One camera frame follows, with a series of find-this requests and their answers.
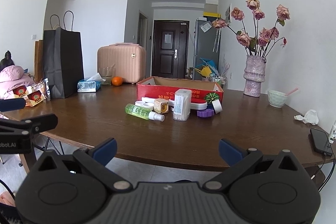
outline dark wooden door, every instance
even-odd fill
[[[189,22],[154,21],[153,76],[183,79]]]

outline pink spoon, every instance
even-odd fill
[[[297,90],[299,90],[299,88],[291,90],[290,92],[286,93],[285,96],[291,95],[293,92],[296,92]]]

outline hair bun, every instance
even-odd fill
[[[11,52],[10,51],[7,51],[6,53],[5,53],[5,58],[6,59],[12,59],[12,54],[11,54]]]

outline blue gripper pad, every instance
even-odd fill
[[[117,141],[109,138],[95,148],[88,151],[88,155],[102,165],[106,165],[114,158],[117,153]]]
[[[235,165],[247,156],[247,151],[226,139],[219,141],[219,155],[229,165]]]

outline smartphone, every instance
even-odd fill
[[[314,151],[320,154],[326,154],[327,156],[332,156],[333,151],[331,149],[328,136],[325,132],[317,130],[317,129],[310,129],[310,134],[313,139],[313,146]]]

